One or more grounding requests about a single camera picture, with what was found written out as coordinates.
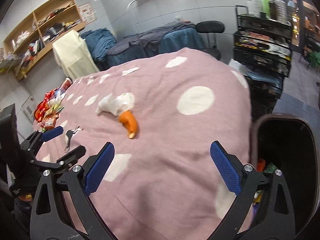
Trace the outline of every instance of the bed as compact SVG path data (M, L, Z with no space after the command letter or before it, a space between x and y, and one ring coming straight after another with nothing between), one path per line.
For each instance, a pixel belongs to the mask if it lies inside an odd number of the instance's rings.
M134 95L135 139L112 114L95 113L110 93ZM68 130L77 130L70 150L86 148L80 165L112 142L115 158L90 199L119 240L208 238L235 198L210 158L211 143L220 141L242 163L249 159L250 95L238 71L183 48L77 79L63 105L57 125L64 134L43 144L37 159L65 155ZM81 230L67 195L66 201Z
M116 41L110 31L99 29L81 35L100 70L138 59L171 53L182 48L201 49L201 36L193 23L173 22Z

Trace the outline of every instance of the pink polka dot blanket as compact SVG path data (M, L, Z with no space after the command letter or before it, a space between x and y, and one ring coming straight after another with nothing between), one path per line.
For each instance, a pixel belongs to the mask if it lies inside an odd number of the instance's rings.
M110 93L134 96L134 139L111 113L96 114ZM77 79L63 106L56 125L64 133L45 143L37 159L56 162L65 155L67 131L70 150L86 148L80 165L113 143L115 158L90 199L119 240L205 240L215 230L235 195L210 158L210 145L218 140L242 163L249 158L250 95L239 72L184 48Z

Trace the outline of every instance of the gray blanket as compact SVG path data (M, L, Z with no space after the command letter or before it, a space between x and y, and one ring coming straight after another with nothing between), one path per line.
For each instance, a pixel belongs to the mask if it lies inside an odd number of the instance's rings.
M164 26L148 30L119 41L116 46L109 49L107 55L118 55L131 46L140 46L145 52L145 57L153 57L158 54L158 44L162 38L173 31L186 28L195 28L193 23L172 22Z

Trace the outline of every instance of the floor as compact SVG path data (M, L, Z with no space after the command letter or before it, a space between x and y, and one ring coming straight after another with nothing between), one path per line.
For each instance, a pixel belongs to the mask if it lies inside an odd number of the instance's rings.
M306 120L312 127L313 135L320 149L320 110L318 107L319 89L316 82L320 75L308 67L300 54L292 54L289 78L284 81L284 89L276 103L273 113L295 114Z

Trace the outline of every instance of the white bottle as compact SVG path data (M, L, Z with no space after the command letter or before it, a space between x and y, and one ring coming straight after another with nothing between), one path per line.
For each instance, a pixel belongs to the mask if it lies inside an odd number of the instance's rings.
M262 12L262 2L261 0L252 0L253 14L256 17L260 17L260 12Z
M287 4L283 0L275 0L278 9L278 21L283 24L288 24Z
M247 0L247 6L248 6L248 11L250 14L254 14L253 13L253 3L252 0Z

